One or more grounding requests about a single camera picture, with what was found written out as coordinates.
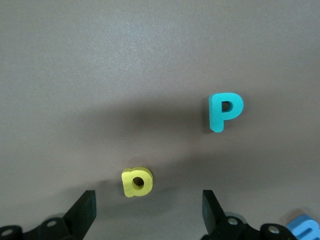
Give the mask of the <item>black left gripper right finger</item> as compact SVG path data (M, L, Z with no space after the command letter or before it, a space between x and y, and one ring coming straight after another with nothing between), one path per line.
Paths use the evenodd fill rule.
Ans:
M227 216L212 190L202 191L202 218L207 230L203 240L295 240L284 226L265 223L254 229L236 216Z

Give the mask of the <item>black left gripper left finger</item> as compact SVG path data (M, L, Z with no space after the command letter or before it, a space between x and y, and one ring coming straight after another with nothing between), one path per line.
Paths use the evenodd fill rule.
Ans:
M24 232L19 225L0 228L2 240L82 240L97 216L96 191L86 190L63 217L52 217Z

